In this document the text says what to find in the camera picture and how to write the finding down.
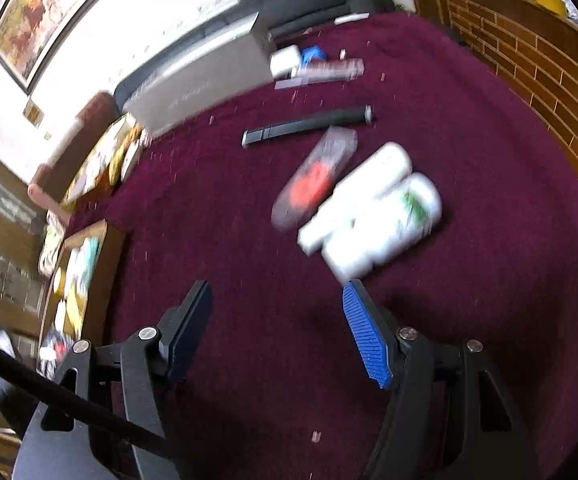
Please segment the clear red small packet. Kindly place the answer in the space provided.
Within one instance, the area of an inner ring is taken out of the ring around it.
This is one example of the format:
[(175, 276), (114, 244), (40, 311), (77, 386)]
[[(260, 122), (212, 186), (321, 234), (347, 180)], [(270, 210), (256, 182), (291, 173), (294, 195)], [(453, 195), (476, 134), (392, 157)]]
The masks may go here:
[(324, 200), (357, 148), (356, 131), (330, 127), (280, 191), (272, 225), (280, 231), (297, 226)]

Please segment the grey capped black marker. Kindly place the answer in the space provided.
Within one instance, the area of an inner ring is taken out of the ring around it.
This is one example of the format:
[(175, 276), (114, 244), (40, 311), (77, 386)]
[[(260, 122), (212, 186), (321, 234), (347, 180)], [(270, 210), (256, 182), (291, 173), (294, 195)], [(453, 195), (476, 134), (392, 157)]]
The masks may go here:
[(241, 146), (247, 148), (249, 145), (279, 138), (280, 136), (289, 136), (289, 134), (329, 127), (368, 125), (372, 120), (373, 108), (370, 105), (331, 110), (330, 112), (318, 113), (303, 119), (291, 120), (291, 122), (282, 122), (281, 124), (246, 130), (242, 135)]

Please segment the cardboard tray box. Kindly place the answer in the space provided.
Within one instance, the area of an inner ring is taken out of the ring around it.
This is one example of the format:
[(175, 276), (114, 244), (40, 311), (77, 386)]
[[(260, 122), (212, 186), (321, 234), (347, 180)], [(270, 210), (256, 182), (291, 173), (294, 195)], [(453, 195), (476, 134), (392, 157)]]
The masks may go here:
[(58, 330), (72, 341), (103, 341), (125, 238), (124, 233), (102, 220), (64, 240), (48, 283), (39, 341), (51, 330)]

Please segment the white green label bottle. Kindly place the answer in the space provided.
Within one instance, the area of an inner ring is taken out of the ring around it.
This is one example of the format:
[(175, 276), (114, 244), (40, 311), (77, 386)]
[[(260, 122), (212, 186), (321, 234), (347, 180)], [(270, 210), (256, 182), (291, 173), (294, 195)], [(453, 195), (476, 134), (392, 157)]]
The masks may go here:
[(344, 284), (406, 252), (429, 235), (441, 217), (438, 189), (428, 177), (415, 172), (338, 226), (325, 240), (321, 255)]

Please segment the black white text packet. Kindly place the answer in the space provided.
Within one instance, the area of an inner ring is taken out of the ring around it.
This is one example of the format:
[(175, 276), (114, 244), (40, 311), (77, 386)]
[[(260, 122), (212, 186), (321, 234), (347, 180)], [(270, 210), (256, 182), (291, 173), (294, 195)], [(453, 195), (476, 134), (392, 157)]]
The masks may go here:
[(51, 328), (39, 348), (36, 371), (45, 378), (53, 380), (72, 345), (73, 341), (68, 335)]

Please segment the white plain bottle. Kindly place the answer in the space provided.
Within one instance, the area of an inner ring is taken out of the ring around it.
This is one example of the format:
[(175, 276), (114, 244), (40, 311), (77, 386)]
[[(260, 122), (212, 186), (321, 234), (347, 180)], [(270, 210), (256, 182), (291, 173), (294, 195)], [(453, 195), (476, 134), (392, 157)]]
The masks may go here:
[(362, 206), (385, 195), (411, 171), (411, 158), (400, 144), (383, 144), (336, 184), (310, 221), (299, 229), (298, 246), (307, 256), (313, 255), (337, 226), (350, 222)]

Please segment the maroon bed blanket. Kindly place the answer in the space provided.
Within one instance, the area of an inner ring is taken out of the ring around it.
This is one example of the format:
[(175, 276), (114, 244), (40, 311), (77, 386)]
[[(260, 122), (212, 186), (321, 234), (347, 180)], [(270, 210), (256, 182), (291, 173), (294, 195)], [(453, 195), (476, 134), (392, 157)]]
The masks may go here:
[[(349, 82), (266, 86), (155, 140), (119, 191), (74, 215), (128, 236), (109, 308), (121, 340), (197, 280), (213, 312), (164, 420), (195, 479), (358, 479), (388, 393), (364, 370), (341, 308), (361, 278), (402, 323), (442, 344), (482, 342), (516, 403), (540, 474), (578, 442), (578, 179), (561, 142), (490, 67), (436, 27), (382, 14), (305, 38), (359, 56)], [(352, 165), (394, 142), (441, 195), (440, 223), (395, 255), (385, 235), (423, 218), (406, 196), (345, 197), (306, 254), (272, 208), (318, 135), (249, 148), (242, 133), (370, 105)]]

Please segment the gold gift box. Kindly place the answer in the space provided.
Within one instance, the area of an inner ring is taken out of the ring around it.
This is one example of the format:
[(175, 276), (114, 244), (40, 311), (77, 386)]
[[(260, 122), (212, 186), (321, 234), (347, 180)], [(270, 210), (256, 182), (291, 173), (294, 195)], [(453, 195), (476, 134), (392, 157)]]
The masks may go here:
[(79, 198), (104, 184), (104, 180), (111, 188), (118, 184), (126, 154), (140, 142), (142, 134), (143, 127), (132, 114), (124, 114), (109, 126), (76, 173), (60, 205), (71, 212)]

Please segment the grey rectangular box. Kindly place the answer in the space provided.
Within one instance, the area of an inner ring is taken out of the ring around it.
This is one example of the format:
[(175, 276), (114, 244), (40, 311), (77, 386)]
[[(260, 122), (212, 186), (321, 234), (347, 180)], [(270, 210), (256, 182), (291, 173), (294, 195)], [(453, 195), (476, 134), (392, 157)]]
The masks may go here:
[(152, 136), (161, 136), (208, 108), (273, 81), (276, 47), (252, 13), (156, 67), (123, 104)]

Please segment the small white box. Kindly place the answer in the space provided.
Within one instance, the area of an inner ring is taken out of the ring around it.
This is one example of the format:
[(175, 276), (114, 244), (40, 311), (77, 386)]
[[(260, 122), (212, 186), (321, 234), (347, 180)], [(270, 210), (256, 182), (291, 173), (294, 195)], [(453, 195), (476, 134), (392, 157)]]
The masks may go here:
[(298, 46), (279, 49), (269, 57), (269, 69), (274, 79), (291, 76), (302, 64), (302, 53)]

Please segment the black leather headboard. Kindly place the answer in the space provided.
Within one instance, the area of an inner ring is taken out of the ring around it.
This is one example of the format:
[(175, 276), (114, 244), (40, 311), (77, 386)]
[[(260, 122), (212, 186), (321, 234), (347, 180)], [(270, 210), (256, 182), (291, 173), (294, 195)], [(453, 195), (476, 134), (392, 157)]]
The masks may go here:
[(161, 64), (196, 42), (256, 13), (272, 37), (287, 38), (304, 29), (324, 25), (349, 14), (388, 13), (396, 10), (393, 0), (239, 0), (237, 4), (178, 36), (167, 47), (130, 73), (114, 89), (114, 102), (122, 108), (126, 101)]

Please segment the wooden sideboard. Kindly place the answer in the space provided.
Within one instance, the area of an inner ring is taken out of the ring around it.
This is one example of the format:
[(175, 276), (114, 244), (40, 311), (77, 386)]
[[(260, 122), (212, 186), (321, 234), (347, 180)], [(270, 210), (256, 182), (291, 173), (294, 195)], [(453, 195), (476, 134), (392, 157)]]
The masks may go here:
[(414, 0), (466, 41), (558, 139), (578, 177), (578, 27), (532, 0)]

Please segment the framed painting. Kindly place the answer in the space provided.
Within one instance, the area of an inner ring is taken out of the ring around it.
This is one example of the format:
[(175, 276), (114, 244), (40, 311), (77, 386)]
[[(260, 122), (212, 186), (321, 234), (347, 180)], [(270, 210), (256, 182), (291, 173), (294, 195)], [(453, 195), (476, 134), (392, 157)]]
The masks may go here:
[(5, 0), (0, 11), (0, 64), (28, 96), (54, 51), (98, 0)]

